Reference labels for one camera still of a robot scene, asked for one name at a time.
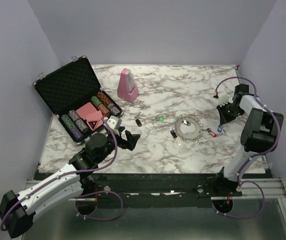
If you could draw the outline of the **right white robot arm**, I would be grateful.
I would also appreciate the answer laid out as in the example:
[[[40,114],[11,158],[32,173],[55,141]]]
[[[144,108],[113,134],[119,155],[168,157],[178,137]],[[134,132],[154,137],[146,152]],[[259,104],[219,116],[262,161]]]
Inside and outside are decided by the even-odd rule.
[[[217,106],[220,124],[232,122],[238,116],[248,118],[241,133],[241,147],[229,164],[223,167],[213,182],[213,191],[219,196],[235,192],[244,173],[260,156],[274,151],[278,145],[284,115],[267,110],[260,99],[249,93],[247,84],[235,87],[233,101],[222,100]]]

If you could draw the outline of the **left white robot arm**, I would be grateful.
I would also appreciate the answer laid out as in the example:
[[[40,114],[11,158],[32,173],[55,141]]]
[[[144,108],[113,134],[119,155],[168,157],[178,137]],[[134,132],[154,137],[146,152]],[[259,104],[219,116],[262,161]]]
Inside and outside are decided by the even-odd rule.
[[[58,170],[38,184],[19,193],[8,191],[0,203],[0,229],[13,239],[33,225],[33,219],[55,203],[70,198],[87,198],[101,193],[89,176],[100,170],[98,166],[118,149],[134,150],[140,138],[126,130],[126,139],[106,126],[106,133],[95,133],[85,147]]]

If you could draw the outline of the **black tag key left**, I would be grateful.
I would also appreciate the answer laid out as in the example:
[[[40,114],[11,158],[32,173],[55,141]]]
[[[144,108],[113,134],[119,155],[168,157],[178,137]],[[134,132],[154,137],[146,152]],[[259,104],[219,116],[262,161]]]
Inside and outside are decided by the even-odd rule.
[[[135,122],[137,124],[138,127],[142,127],[142,123],[140,121],[140,114],[141,112],[139,112],[134,118],[135,118]]]

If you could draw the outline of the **black tag key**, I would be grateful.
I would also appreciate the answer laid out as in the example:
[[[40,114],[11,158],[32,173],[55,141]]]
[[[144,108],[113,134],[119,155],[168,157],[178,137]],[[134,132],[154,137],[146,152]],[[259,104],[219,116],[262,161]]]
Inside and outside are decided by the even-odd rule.
[[[141,112],[139,112],[134,118],[135,118],[135,122],[137,124],[138,127],[142,127],[142,123],[140,121],[140,114]]]
[[[175,143],[175,144],[177,144],[177,145],[180,146],[181,144],[178,142],[178,136],[177,136],[176,132],[172,129],[172,130],[170,131],[170,133],[171,133],[171,136],[172,136],[171,141],[172,141],[173,143]]]

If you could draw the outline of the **red tag key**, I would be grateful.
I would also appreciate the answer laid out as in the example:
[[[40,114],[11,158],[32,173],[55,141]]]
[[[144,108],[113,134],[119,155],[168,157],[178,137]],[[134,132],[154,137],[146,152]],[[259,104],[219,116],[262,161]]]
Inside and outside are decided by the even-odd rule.
[[[217,134],[215,132],[213,132],[210,128],[206,128],[204,129],[205,132],[207,132],[210,136],[216,138]]]

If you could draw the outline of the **green tag key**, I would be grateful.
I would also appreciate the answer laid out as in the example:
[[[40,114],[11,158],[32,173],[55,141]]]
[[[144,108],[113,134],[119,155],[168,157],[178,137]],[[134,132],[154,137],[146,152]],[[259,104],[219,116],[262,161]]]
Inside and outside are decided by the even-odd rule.
[[[163,116],[158,116],[158,117],[155,118],[155,121],[162,122],[162,121],[164,121],[164,119],[165,118]]]

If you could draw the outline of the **black tag key centre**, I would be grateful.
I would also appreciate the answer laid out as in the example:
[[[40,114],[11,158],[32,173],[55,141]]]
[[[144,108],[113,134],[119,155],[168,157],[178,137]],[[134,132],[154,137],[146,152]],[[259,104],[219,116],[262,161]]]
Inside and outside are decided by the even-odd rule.
[[[171,133],[171,136],[172,136],[171,141],[172,141],[173,143],[175,143],[175,144],[177,144],[177,145],[180,146],[181,144],[178,142],[178,136],[177,136],[176,132],[172,129],[172,130],[170,131],[170,133]]]

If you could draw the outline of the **black tag on disc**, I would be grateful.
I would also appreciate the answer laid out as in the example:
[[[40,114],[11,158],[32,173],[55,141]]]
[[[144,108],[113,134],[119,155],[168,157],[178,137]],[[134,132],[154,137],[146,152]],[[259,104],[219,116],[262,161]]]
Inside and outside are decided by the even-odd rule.
[[[182,123],[185,124],[185,125],[187,125],[187,126],[190,126],[190,125],[191,125],[191,123],[190,123],[189,121],[187,121],[187,120],[182,120]]]

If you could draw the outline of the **pink metronome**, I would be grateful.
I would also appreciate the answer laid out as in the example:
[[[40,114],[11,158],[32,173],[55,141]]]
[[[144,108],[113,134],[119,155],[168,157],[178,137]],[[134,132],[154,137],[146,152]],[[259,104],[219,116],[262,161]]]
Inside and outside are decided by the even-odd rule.
[[[130,103],[139,96],[139,89],[134,80],[131,70],[124,68],[120,75],[120,80],[117,88],[117,96]]]

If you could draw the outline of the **black poker chip case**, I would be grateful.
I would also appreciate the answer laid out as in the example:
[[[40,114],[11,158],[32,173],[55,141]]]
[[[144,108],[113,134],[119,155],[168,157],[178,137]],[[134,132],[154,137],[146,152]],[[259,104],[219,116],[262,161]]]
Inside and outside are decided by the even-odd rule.
[[[77,110],[90,102],[102,86],[86,56],[75,58],[72,62],[45,75],[33,83],[34,89],[59,120],[76,145],[85,143],[93,131],[89,130],[77,137],[61,120],[70,110]]]

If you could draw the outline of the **black front mounting rail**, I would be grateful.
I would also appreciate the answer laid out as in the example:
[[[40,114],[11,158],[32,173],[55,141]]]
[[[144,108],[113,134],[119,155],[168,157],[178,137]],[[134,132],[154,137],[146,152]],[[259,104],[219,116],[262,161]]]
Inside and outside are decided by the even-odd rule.
[[[101,193],[87,204],[110,209],[118,207],[120,201],[126,208],[209,208],[215,197],[225,201],[242,195],[237,190],[216,194],[216,175],[94,173],[89,179]]]

